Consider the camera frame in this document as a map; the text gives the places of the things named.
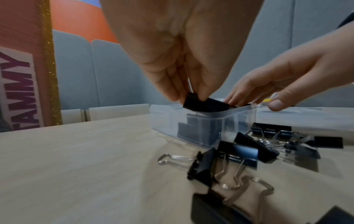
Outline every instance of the gold glitter strip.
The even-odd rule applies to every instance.
[[[62,114],[60,111],[60,99],[58,80],[56,78],[54,44],[53,44],[53,31],[51,19],[51,6],[50,0],[41,0],[39,6],[42,13],[42,32],[43,32],[43,47],[46,59],[46,66],[49,80],[49,95],[50,104],[52,109],[52,123],[51,125],[62,124]]]

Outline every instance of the hand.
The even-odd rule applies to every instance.
[[[169,100],[224,83],[263,0],[101,0],[124,50]]]
[[[354,23],[290,49],[245,75],[225,99],[230,105],[261,103],[280,111],[327,89],[354,82]]]

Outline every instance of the white chair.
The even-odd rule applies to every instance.
[[[82,110],[62,110],[62,122],[63,124],[74,124],[85,121],[85,117],[82,117]]]
[[[88,110],[91,121],[129,117],[150,113],[149,104],[133,104],[112,107],[94,107]]]

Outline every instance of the wooden table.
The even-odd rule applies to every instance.
[[[192,194],[207,188],[157,158],[199,150],[152,131],[147,115],[1,133],[1,223],[191,223]],[[334,205],[354,214],[354,147],[319,152],[318,172],[281,158],[243,171],[275,188],[264,223],[314,223]],[[236,204],[253,214],[261,190]]]

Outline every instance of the orange panel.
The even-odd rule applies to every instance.
[[[118,43],[101,8],[78,0],[51,0],[53,29],[76,34],[89,42],[100,39]]]

